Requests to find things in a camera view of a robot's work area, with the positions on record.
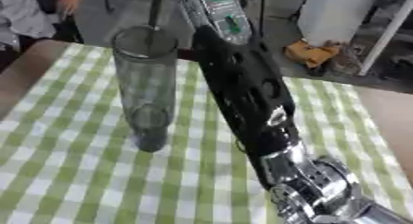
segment table leg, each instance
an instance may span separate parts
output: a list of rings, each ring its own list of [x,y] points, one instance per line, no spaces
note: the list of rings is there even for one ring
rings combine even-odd
[[[369,72],[374,62],[383,52],[384,48],[387,46],[389,41],[392,40],[392,38],[395,36],[395,34],[400,29],[403,22],[405,22],[405,20],[407,19],[408,15],[411,13],[412,10],[413,10],[413,0],[406,0],[406,2],[403,4],[403,6],[400,8],[400,10],[395,15],[392,22],[389,24],[387,29],[384,31],[382,37],[377,41],[377,43],[374,45],[374,47],[370,51],[369,55],[364,60],[361,66],[361,70],[359,72],[360,76],[365,76],[367,72]]]
[[[104,0],[104,2],[105,2],[106,11],[108,13],[113,12],[114,8],[111,5],[111,1],[110,0]]]

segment glass rim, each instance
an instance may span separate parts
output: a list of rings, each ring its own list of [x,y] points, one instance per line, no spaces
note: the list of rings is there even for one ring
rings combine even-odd
[[[167,52],[163,53],[163,54],[159,54],[159,55],[154,55],[154,56],[150,56],[150,57],[140,57],[138,54],[131,54],[130,52],[126,52],[124,50],[122,50],[121,48],[119,48],[116,44],[116,40],[118,40],[118,38],[125,33],[127,30],[130,29],[154,29],[155,31],[162,31],[164,32],[166,35],[168,35],[169,37],[171,37],[173,39],[173,45],[171,47],[170,50],[168,50]],[[166,31],[165,29],[162,29],[160,27],[155,27],[152,28],[149,25],[137,25],[137,26],[132,26],[129,28],[125,28],[125,29],[120,29],[118,30],[112,37],[111,39],[111,45],[112,45],[112,49],[116,52],[119,53],[121,55],[124,55],[126,57],[130,57],[130,58],[134,58],[134,59],[138,59],[141,61],[152,61],[152,60],[157,60],[160,58],[163,58],[165,56],[168,56],[169,54],[173,53],[176,49],[178,49],[178,38],[176,38],[173,35],[170,35],[170,33],[168,31]]]

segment green checkered tablecloth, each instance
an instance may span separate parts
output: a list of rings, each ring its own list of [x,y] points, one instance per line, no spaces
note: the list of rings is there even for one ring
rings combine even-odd
[[[313,154],[399,213],[412,191],[351,86],[285,78]],[[208,93],[181,61],[168,145],[136,149],[110,50],[73,44],[0,123],[0,223],[281,223]]]

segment silver metal arm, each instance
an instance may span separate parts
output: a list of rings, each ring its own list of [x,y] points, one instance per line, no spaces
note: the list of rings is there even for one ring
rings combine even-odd
[[[180,2],[183,14],[194,30],[209,26],[219,39],[233,45],[250,44],[252,28],[237,0]],[[284,108],[277,107],[265,126],[276,128],[289,141],[296,136],[289,135],[292,132],[282,127],[286,120]],[[413,224],[364,196],[356,176],[340,161],[329,157],[311,159],[300,140],[291,139],[280,151],[258,157],[255,170],[258,168],[260,179],[270,187],[266,188],[285,223]]]

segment person's hand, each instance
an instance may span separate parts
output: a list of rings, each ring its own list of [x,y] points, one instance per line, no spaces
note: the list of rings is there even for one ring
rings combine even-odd
[[[70,16],[75,13],[79,7],[80,0],[58,0],[58,5],[63,12],[63,16]]]

